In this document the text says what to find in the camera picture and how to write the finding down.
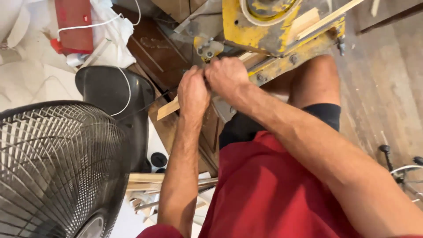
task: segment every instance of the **hairy arm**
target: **hairy arm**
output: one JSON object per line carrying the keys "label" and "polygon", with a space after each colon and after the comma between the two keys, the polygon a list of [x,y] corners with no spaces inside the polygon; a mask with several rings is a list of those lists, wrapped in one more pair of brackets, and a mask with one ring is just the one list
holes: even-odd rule
{"label": "hairy arm", "polygon": [[178,99],[181,113],[160,191],[157,223],[174,226],[189,238],[198,195],[198,138],[210,101],[203,70],[193,66],[184,74]]}
{"label": "hairy arm", "polygon": [[[212,72],[236,70],[236,74],[213,75],[206,69],[212,88],[272,132],[293,157],[325,183],[360,234],[367,238],[423,235],[423,213],[385,168],[318,118],[250,83],[239,63],[230,58],[211,66],[215,67]],[[231,64],[230,69],[219,69],[225,64]],[[224,80],[213,82],[214,77]]]}

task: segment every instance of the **white cable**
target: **white cable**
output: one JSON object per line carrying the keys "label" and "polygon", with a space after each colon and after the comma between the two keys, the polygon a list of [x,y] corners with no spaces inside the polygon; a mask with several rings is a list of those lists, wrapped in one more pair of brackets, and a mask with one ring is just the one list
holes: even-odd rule
{"label": "white cable", "polygon": [[138,22],[135,23],[135,24],[132,24],[132,25],[138,25],[140,23],[140,21],[141,21],[141,9],[140,9],[140,5],[138,5],[138,0],[135,0],[135,3],[137,4],[137,7],[138,7],[138,15],[139,15],[139,17],[138,17]]}
{"label": "white cable", "polygon": [[398,171],[400,171],[400,170],[404,170],[404,169],[411,169],[411,168],[419,168],[419,169],[423,169],[423,166],[420,166],[420,165],[406,165],[406,166],[402,166],[402,167],[400,167],[400,168],[398,168],[398,169],[394,169],[394,170],[392,170],[392,171],[391,171],[391,174],[393,174],[393,173],[395,173],[395,172],[398,172]]}
{"label": "white cable", "polygon": [[121,72],[122,72],[122,74],[124,75],[124,77],[125,77],[125,79],[126,79],[126,82],[128,83],[128,89],[129,89],[129,98],[128,98],[128,102],[126,103],[126,106],[120,111],[120,112],[118,112],[118,113],[116,113],[116,114],[112,114],[111,116],[116,116],[116,115],[118,115],[119,113],[121,113],[121,112],[123,112],[127,107],[128,107],[128,105],[129,105],[129,102],[131,101],[131,86],[129,85],[129,80],[128,80],[128,78],[126,77],[126,75],[125,75],[125,73],[122,71],[122,69],[121,68],[119,68],[119,67],[117,67],[117,66],[115,66],[116,68],[118,68]]}
{"label": "white cable", "polygon": [[[135,0],[135,3],[137,4],[137,8],[138,8],[138,22],[132,25],[138,25],[141,21],[141,9],[140,9],[140,5],[138,4],[138,1]],[[97,24],[93,24],[93,25],[86,25],[86,26],[73,26],[73,27],[65,27],[65,28],[61,28],[57,31],[57,34],[59,34],[61,31],[63,30],[71,30],[71,29],[79,29],[79,28],[90,28],[90,27],[94,27],[94,26],[99,26],[99,25],[105,25],[105,24],[109,24],[110,22],[118,19],[119,17],[123,17],[122,13],[120,13],[119,15],[115,16],[114,18],[106,21],[106,22],[102,22],[102,23],[97,23]]]}
{"label": "white cable", "polygon": [[99,26],[99,25],[105,25],[105,24],[109,24],[110,22],[116,20],[117,18],[123,16],[122,13],[120,13],[119,15],[115,16],[114,18],[106,21],[106,22],[102,22],[102,23],[97,23],[97,24],[93,24],[93,25],[85,25],[85,26],[73,26],[73,27],[65,27],[65,28],[60,28],[57,31],[57,34],[59,34],[61,31],[63,30],[71,30],[71,29],[79,29],[79,28],[90,28],[90,27],[94,27],[94,26]]}

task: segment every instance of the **wooden floor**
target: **wooden floor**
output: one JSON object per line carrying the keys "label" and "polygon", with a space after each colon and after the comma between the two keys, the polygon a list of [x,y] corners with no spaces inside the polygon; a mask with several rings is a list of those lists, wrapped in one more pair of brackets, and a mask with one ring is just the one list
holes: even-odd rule
{"label": "wooden floor", "polygon": [[[348,0],[334,0],[343,5]],[[341,133],[386,166],[377,148],[392,148],[394,167],[423,156],[423,13],[356,36],[422,0],[382,0],[373,18],[367,0],[348,12],[341,78]]]}

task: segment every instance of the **black plastic fan housing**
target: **black plastic fan housing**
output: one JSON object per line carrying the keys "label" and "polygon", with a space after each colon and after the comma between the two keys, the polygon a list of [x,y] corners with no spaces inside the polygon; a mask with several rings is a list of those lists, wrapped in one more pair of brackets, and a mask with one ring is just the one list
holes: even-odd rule
{"label": "black plastic fan housing", "polygon": [[108,237],[131,167],[123,127],[79,101],[0,113],[0,237]]}

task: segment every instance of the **electric fan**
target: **electric fan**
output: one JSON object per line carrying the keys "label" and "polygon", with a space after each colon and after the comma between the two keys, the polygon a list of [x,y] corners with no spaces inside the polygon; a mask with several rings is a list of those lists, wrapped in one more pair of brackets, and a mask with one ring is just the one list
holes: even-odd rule
{"label": "electric fan", "polygon": [[0,237],[108,237],[131,168],[124,128],[53,101],[0,113]]}

